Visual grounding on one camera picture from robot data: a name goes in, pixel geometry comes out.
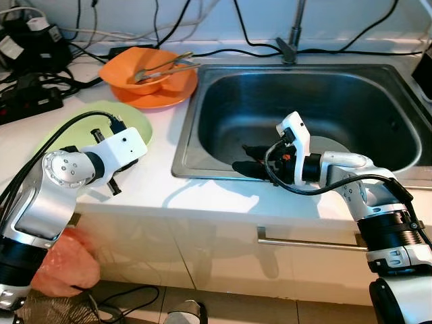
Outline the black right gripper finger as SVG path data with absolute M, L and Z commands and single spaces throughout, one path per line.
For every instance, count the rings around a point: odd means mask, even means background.
M 273 160 L 277 156 L 275 155 L 275 149 L 272 149 L 271 145 L 253 146 L 243 144 L 242 149 L 253 160 Z
M 271 176 L 267 173 L 267 165 L 262 161 L 234 161 L 232 169 L 241 176 L 269 181 Z

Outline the green plate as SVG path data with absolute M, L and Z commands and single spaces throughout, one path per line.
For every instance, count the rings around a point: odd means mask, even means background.
M 127 127 L 136 128 L 142 136 L 144 143 L 149 143 L 153 136 L 151 122 L 145 117 L 145 114 L 142 114 L 141 111 L 133 108 L 133 106 L 108 100 L 99 100 L 87 104 L 76 97 L 65 102 L 62 111 L 67 111 L 68 106 L 71 108 L 69 110 L 70 117 L 75 117 L 89 111 L 104 111 L 119 117 Z M 56 151 L 57 149 L 69 146 L 75 146 L 80 149 L 95 145 L 97 142 L 90 132 L 94 129 L 99 129 L 105 138 L 110 138 L 113 134 L 110 125 L 110 120 L 104 116 L 84 118 L 63 132 L 47 151 Z

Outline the stainless steel sink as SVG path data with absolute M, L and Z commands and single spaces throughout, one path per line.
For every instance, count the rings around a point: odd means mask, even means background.
M 242 145 L 272 145 L 294 111 L 310 135 L 343 143 L 409 188 L 430 188 L 429 110 L 386 64 L 203 65 L 171 173 L 240 180 L 231 164 L 247 160 Z

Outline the red plastic bag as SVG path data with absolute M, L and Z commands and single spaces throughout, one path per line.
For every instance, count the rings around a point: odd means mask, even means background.
M 71 297 L 95 287 L 100 281 L 100 266 L 94 250 L 82 229 L 65 229 L 47 251 L 31 283 L 32 289 L 47 296 Z

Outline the orange plate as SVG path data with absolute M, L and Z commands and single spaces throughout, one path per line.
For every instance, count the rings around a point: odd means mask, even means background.
M 170 75 L 159 84 L 161 88 L 151 94 L 136 94 L 114 86 L 110 86 L 110 89 L 119 102 L 139 110 L 166 108 L 191 98 L 198 84 L 197 70 Z

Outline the steel faucet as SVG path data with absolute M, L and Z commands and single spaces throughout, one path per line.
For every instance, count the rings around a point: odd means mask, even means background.
M 294 12 L 294 21 L 287 38 L 275 38 L 277 47 L 280 50 L 281 55 L 283 55 L 283 62 L 286 65 L 294 65 L 297 62 L 305 6 L 306 0 L 297 0 L 296 12 Z

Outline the white sink cabinet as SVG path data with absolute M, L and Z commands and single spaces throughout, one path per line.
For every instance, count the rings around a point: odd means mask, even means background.
M 210 292 L 368 305 L 376 279 L 363 251 L 257 243 L 270 238 L 354 244 L 341 200 L 290 194 L 147 202 L 129 194 L 78 200 L 78 224 L 97 244 L 104 278 Z

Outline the metal tongs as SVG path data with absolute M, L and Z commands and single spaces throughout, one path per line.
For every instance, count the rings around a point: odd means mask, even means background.
M 138 70 L 134 76 L 135 84 L 142 84 L 151 78 L 161 78 L 170 74 L 181 73 L 201 66 L 200 63 L 189 63 L 186 59 L 192 57 L 192 52 L 182 53 L 169 61 L 161 63 L 157 67 Z

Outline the black power strip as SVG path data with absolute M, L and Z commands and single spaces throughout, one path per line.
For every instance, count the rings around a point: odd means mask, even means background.
M 13 88 L 0 94 L 0 126 L 58 110 L 62 106 L 62 95 L 56 88 Z

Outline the orange bowl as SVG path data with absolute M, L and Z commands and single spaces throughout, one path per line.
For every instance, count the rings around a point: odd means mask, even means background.
M 151 95 L 161 90 L 165 77 L 151 78 L 138 83 L 134 76 L 143 69 L 148 73 L 157 73 L 169 69 L 169 62 L 178 57 L 178 53 L 148 47 L 130 47 L 102 66 L 99 77 L 111 86 L 126 90 L 133 95 Z

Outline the flat black power brick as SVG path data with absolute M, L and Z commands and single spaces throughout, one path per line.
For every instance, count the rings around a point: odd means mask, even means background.
M 122 46 L 122 47 L 112 47 L 109 49 L 108 55 L 104 56 L 105 59 L 113 59 L 114 57 L 120 55 L 124 51 L 133 49 L 133 47 L 142 47 L 143 49 L 155 49 L 154 45 L 134 45 L 134 46 Z

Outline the brown wicker basket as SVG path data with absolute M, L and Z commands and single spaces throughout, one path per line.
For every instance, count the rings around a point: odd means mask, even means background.
M 83 294 L 53 297 L 31 290 L 24 306 L 15 314 L 22 324 L 100 324 Z

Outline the black charger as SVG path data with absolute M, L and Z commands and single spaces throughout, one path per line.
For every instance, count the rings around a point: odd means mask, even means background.
M 73 55 L 58 26 L 33 32 L 27 21 L 0 22 L 0 67 L 16 73 L 57 73 L 67 68 Z

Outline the white plug adapter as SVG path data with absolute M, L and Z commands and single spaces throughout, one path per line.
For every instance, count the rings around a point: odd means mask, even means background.
M 26 24 L 28 29 L 33 32 L 46 30 L 46 28 L 49 28 L 51 25 L 46 18 L 31 18 Z

